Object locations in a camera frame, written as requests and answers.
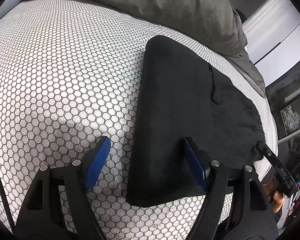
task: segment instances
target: gray fabric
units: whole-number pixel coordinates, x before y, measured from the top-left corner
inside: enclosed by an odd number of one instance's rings
[[[98,0],[134,16],[145,18],[196,39],[223,56],[244,51],[247,38],[238,13],[229,0]],[[244,73],[252,87],[264,90],[261,74],[249,62],[231,58],[232,64]]]

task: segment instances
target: honeycomb pattern fabric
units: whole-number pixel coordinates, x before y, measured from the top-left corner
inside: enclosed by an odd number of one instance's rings
[[[106,237],[186,237],[203,196],[150,208],[125,201],[143,55],[156,35],[180,42],[227,75],[256,105],[266,143],[277,154],[267,100],[217,53],[180,32],[90,0],[23,1],[0,20],[0,176],[14,221],[41,165],[65,166],[107,135],[110,155],[87,193]],[[262,179],[270,164],[264,159],[255,167]],[[60,192],[67,228],[75,231],[64,187]],[[231,201],[229,194],[221,220]],[[1,200],[0,219],[8,227]]]

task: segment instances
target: black cable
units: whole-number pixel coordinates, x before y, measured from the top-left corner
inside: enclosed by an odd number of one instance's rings
[[[1,197],[1,200],[2,200],[4,211],[6,212],[6,215],[7,215],[7,219],[8,219],[9,225],[10,225],[10,229],[11,229],[12,233],[14,233],[15,224],[14,224],[14,221],[12,219],[11,211],[10,211],[10,208],[9,208],[9,203],[8,203],[8,200],[7,200],[6,193],[4,192],[4,188],[3,188],[3,185],[2,185],[2,182],[1,182],[1,178],[0,178],[0,197]]]

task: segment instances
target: hexagon patterned sheet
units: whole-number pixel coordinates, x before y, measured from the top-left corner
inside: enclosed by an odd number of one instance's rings
[[[125,201],[133,126],[147,41],[165,35],[227,75],[256,105],[266,143],[277,154],[266,99],[222,56],[170,28],[90,0],[26,0],[0,20],[0,176],[14,221],[37,170],[81,158],[101,135],[111,151],[87,193],[108,239],[183,239],[204,196],[140,208]],[[262,179],[267,160],[255,163]],[[64,187],[67,228],[75,231]],[[220,220],[230,211],[226,196]],[[0,198],[0,219],[9,227]]]

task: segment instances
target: silver screw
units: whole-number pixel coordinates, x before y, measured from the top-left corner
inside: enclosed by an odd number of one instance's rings
[[[48,169],[48,165],[42,165],[41,167],[40,167],[40,171],[46,171]]]
[[[79,166],[80,163],[81,163],[80,160],[74,160],[74,161],[72,162],[72,165],[73,165],[73,166]]]
[[[220,166],[220,161],[212,160],[211,165],[214,166],[214,167],[219,167]]]
[[[251,172],[252,171],[252,167],[250,165],[246,165],[244,167],[244,169],[247,171],[247,172]]]

